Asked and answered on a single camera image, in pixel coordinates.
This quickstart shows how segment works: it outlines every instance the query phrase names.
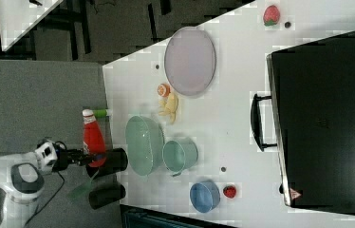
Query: red ketchup bottle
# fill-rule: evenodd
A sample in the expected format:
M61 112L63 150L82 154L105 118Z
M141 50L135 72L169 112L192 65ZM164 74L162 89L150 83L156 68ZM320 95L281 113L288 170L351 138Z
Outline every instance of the red ketchup bottle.
M106 147L103 141L103 135L94 112L86 109L83 111L84 116L84 152L85 154L106 154ZM94 161L89 164L91 167L100 167L104 164L106 158Z

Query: black cup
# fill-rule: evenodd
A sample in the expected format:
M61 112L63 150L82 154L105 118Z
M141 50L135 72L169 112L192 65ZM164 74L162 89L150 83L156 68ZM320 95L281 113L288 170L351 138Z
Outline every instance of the black cup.
M86 173L89 177L94 176L94 174L99 170L100 172L95 177L99 178L105 175L114 174L123 171L127 168L128 159L127 155L123 149L117 148L113 150L106 151L106 161L101 167L91 167L86 165Z
M119 201L126 196L126 190L123 185L117 184L89 193L89 205L96 210L109 203Z

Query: gray floor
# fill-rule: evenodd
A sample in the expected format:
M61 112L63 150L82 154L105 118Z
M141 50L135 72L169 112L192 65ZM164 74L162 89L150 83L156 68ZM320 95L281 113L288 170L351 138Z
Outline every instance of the gray floor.
M153 6L160 39L243 6L239 0L171 0L171 12L161 15L159 0L96 0L96 7L87 2L92 52L84 54L82 29L77 25L78 61L103 64L153 45L148 4ZM67 31L37 30L35 44L37 60L71 61Z
M33 151L43 137L63 141L71 149L82 148L82 110L105 106L102 69L97 64L0 61L0 156ZM111 147L110 131L106 130L109 123L104 119L99 123ZM93 210L87 198L72 201L66 197L89 180L84 167L70 165L61 173L64 187L28 227L121 227L118 202ZM41 206L62 183L57 174L44 178ZM95 180L94 187L115 180L114 176L101 177ZM3 199L0 190L0 204Z

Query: white table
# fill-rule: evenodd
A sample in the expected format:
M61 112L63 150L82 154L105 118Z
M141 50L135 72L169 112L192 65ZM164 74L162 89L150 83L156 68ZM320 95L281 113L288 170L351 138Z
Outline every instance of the white table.
M280 25L275 28L263 25L263 12L270 4L281 10ZM286 29L288 20L292 27ZM355 227L355 221L347 221L355 219L352 216L285 206L278 192L278 154L273 149L261 152L250 126L252 95L270 90L266 56L280 48L355 30L355 1L256 0L198 28L206 30L215 45L215 77L201 97L179 96L173 125L156 114L157 86L167 82L163 57L168 40L103 67L108 106L114 113L111 129L116 147L126 149L126 123L139 112L160 121L166 140L189 136L199 152L197 165L176 178L162 165L143 181L128 166L118 176L127 190L121 203L234 227ZM272 143L270 101L264 106L264 135L270 140L267 143ZM220 171L222 166L227 167L225 173ZM197 212L189 199L190 187L204 179L214 180L221 192L221 202L208 214ZM235 199L222 195L228 183L238 189Z
M29 0L0 0L0 39L7 51L63 0L38 0L41 7Z

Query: gray carpet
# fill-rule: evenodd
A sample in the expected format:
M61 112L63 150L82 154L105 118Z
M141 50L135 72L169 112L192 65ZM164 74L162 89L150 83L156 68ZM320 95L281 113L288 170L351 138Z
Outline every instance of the gray carpet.
M102 69L95 63L0 61L0 156L32 151L46 136L65 142L68 148L82 148L83 108L106 106ZM109 124L102 120L100 125L106 132ZM110 135L105 138L111 146ZM64 187L28 227L121 227L118 202L93 210L87 198L66 197L89 179L84 167L70 165L61 173ZM57 174L44 178L41 207L62 183ZM115 180L101 177L94 187ZM0 204L3 199L0 190Z

